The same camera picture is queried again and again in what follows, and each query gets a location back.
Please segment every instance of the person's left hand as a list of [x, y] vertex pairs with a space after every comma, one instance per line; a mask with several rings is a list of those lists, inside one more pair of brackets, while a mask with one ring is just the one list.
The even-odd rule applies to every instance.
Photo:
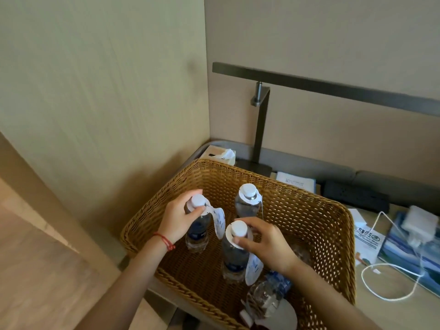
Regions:
[[157, 232], [168, 238], [172, 244], [182, 238], [190, 225], [201, 216], [206, 208], [206, 206], [200, 206], [191, 213], [185, 214], [185, 203], [195, 194], [201, 193], [201, 189], [187, 191], [170, 201], [165, 208], [164, 217]]

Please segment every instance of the lamp base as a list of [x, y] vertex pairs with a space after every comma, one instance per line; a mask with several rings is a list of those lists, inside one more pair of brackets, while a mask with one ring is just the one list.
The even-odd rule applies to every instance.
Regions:
[[272, 167], [248, 160], [237, 159], [235, 166], [266, 177], [270, 177], [272, 173]]

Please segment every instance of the power strip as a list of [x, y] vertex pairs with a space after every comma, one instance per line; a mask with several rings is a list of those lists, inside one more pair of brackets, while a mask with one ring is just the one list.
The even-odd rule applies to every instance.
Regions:
[[376, 213], [389, 212], [388, 195], [361, 187], [327, 181], [321, 188], [321, 195], [325, 198], [367, 211]]

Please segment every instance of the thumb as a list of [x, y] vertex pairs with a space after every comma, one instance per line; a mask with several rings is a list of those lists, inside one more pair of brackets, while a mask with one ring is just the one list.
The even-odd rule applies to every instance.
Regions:
[[242, 247], [243, 249], [251, 252], [256, 253], [256, 250], [258, 249], [258, 243], [251, 241], [249, 238], [246, 237], [237, 237], [235, 236], [232, 241], [236, 244]]
[[191, 213], [187, 214], [186, 217], [193, 223], [201, 214], [206, 210], [206, 206], [199, 206], [194, 209]]

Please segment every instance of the brown basket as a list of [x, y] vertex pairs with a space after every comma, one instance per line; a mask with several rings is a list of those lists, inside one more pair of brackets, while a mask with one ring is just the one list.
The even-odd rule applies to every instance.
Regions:
[[[134, 257], [157, 231], [166, 204], [184, 191], [201, 188], [213, 207], [222, 207], [226, 224], [235, 215], [234, 198], [244, 183], [253, 183], [263, 195], [264, 220], [276, 224], [288, 242], [306, 246], [313, 269], [351, 304], [355, 303], [354, 227], [350, 212], [340, 203], [294, 186], [213, 160], [195, 160], [179, 172], [127, 223], [121, 241]], [[240, 323], [245, 283], [231, 288], [221, 273], [221, 243], [213, 224], [209, 243], [201, 254], [188, 252], [185, 238], [167, 253], [156, 276], [207, 316], [229, 329], [247, 329]], [[322, 329], [313, 308], [293, 287], [286, 299], [298, 316], [298, 329]]]

